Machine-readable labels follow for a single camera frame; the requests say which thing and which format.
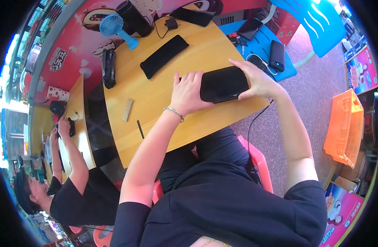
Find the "yellow tabletop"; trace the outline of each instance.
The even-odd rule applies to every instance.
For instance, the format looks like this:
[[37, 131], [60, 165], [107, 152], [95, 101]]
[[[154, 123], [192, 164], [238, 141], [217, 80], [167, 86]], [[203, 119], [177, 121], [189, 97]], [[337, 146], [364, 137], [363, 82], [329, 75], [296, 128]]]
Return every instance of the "yellow tabletop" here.
[[[166, 19], [164, 17], [156, 22], [160, 35], [167, 30], [164, 26]], [[241, 54], [213, 22], [206, 27], [184, 21], [178, 22], [178, 29], [170, 30], [162, 39], [154, 30], [148, 37], [139, 38], [139, 44], [134, 50], [129, 50], [125, 43], [115, 50], [116, 85], [111, 89], [104, 87], [104, 95], [116, 148], [125, 168], [142, 142], [137, 120], [140, 121], [146, 136], [163, 108], [170, 104], [176, 71], [179, 71], [180, 76], [193, 70], [209, 72], [231, 66], [228, 58], [243, 61]], [[177, 34], [189, 44], [189, 47], [172, 58], [148, 80], [140, 68], [140, 63]], [[125, 122], [122, 117], [129, 98], [134, 102], [128, 121]], [[242, 101], [218, 103], [213, 108], [189, 114], [174, 132], [167, 151], [231, 125], [268, 104], [267, 99], [252, 97]]]
[[[86, 127], [85, 120], [85, 109], [83, 104], [83, 74], [81, 74], [77, 82], [70, 90], [70, 99], [67, 102], [66, 117], [71, 118], [75, 123], [75, 135], [72, 136], [71, 139], [74, 141], [79, 151], [82, 152], [88, 168], [95, 168], [96, 163], [94, 162], [92, 149], [90, 147], [88, 129]], [[72, 171], [72, 168], [68, 159], [67, 150], [60, 138], [59, 147], [65, 174], [68, 177]]]

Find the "orange plastic basket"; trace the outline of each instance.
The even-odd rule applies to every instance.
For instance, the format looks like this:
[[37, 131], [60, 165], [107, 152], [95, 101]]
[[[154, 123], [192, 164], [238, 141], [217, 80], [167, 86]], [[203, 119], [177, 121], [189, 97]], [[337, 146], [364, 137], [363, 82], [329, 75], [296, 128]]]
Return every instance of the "orange plastic basket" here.
[[362, 140], [363, 116], [363, 107], [352, 89], [333, 97], [323, 149], [335, 161], [349, 165], [352, 169]]

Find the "black tablet case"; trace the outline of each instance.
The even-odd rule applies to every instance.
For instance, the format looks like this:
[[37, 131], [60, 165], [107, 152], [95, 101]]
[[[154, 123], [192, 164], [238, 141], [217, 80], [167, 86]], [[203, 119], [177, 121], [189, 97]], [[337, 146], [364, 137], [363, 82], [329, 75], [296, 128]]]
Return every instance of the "black tablet case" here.
[[159, 69], [188, 46], [189, 44], [181, 36], [176, 35], [142, 62], [140, 67], [146, 77], [151, 79]]
[[236, 66], [226, 67], [204, 73], [201, 80], [200, 98], [202, 101], [219, 103], [238, 98], [249, 89], [247, 78]]

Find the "woman's hand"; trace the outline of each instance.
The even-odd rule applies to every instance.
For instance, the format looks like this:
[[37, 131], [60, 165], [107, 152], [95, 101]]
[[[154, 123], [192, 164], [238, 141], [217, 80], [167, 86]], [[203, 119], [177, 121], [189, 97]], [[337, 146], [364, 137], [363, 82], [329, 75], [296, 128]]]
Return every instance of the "woman's hand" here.
[[70, 138], [70, 122], [67, 118], [65, 118], [65, 115], [63, 115], [59, 120], [59, 135], [61, 136], [61, 139], [68, 137]]
[[249, 77], [251, 82], [251, 88], [242, 92], [238, 96], [238, 100], [249, 98], [252, 96], [261, 96], [264, 98], [275, 99], [281, 92], [285, 92], [285, 89], [281, 87], [277, 82], [272, 78], [266, 75], [261, 69], [256, 67], [256, 65], [244, 61], [238, 62], [232, 59], [229, 59], [229, 62], [240, 68], [246, 75]]
[[52, 147], [58, 146], [58, 129], [56, 127], [50, 132], [50, 143]]
[[192, 71], [183, 75], [180, 81], [178, 71], [175, 72], [169, 107], [177, 110], [182, 116], [186, 116], [197, 110], [213, 106], [213, 103], [200, 99], [201, 77], [203, 74], [204, 71]]

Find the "black shirt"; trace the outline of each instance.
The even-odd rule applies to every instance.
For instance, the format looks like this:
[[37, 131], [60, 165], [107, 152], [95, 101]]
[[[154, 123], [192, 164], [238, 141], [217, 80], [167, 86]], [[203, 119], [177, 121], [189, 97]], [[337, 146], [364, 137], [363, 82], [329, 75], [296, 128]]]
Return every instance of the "black shirt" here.
[[103, 198], [89, 183], [81, 195], [70, 178], [55, 193], [50, 205], [50, 215], [64, 226], [113, 225], [116, 210], [117, 203]]
[[182, 174], [152, 210], [120, 204], [111, 246], [188, 247], [202, 235], [233, 247], [319, 246], [326, 218], [318, 181], [300, 182], [281, 198], [239, 166], [203, 162]]
[[49, 195], [49, 196], [54, 195], [60, 189], [61, 189], [61, 183], [60, 183], [60, 181], [55, 176], [53, 176], [52, 180], [50, 182], [50, 185], [49, 185], [48, 192], [46, 194]]

